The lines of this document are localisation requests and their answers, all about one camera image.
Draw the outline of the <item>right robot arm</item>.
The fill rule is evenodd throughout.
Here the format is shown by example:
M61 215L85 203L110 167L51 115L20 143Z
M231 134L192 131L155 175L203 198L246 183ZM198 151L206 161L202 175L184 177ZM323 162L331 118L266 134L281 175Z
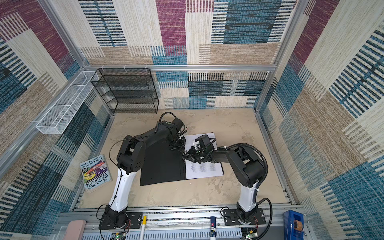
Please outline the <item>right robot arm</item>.
M234 144L228 147L217 147L210 150L191 147L183 154L183 160L192 163L229 163L237 180L241 184L240 198L237 201L236 217L241 225L259 223L256 218L261 205L267 202L270 216L266 228L257 237L243 237L244 239L260 240L271 227L273 219L273 204L270 199L257 200L261 184L268 175L269 167L265 156L256 147L246 144Z

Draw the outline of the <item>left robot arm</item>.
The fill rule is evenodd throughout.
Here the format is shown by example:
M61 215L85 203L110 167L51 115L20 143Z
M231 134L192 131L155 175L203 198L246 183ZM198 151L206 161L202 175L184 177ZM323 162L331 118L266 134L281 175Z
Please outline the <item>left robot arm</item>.
M126 136L117 155L118 179L110 202L100 218L99 230L120 230L130 226L127 214L129 193L137 172L143 167L147 149L156 143L166 142L170 150L183 150L188 128L172 112L163 113L156 126L136 136Z

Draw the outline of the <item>printed paper sheet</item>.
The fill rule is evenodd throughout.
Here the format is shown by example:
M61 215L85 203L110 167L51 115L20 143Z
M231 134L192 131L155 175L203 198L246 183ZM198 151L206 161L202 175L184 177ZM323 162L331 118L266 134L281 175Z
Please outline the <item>printed paper sheet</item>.
M188 151L191 147L195 147L194 142L197 137L201 135L186 135L185 151ZM186 179L201 179L211 177L221 177L224 175L223 167L221 163L192 163L191 161L185 162L186 167Z

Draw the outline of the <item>orange folder black inside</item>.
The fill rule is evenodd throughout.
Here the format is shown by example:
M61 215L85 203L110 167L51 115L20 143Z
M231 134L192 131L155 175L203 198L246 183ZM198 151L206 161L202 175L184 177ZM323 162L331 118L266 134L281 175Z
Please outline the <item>orange folder black inside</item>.
M141 168L140 186L187 180L183 152L172 150L167 140L148 147Z

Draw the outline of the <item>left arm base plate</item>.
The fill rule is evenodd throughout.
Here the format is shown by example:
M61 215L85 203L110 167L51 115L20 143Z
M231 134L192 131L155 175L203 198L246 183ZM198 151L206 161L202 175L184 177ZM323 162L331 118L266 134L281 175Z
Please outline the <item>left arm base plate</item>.
M109 217L103 214L99 224L99 230L127 230L139 229L142 224L142 212L126 212Z

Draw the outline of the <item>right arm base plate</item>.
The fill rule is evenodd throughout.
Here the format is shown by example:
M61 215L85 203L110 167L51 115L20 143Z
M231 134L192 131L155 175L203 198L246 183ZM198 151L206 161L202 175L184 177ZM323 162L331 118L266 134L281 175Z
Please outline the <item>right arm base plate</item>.
M221 215L224 218L226 226L235 225L265 225L267 223L263 209L258 208L255 212L251 213L251 216L246 220L240 220L237 210L235 209L223 209Z

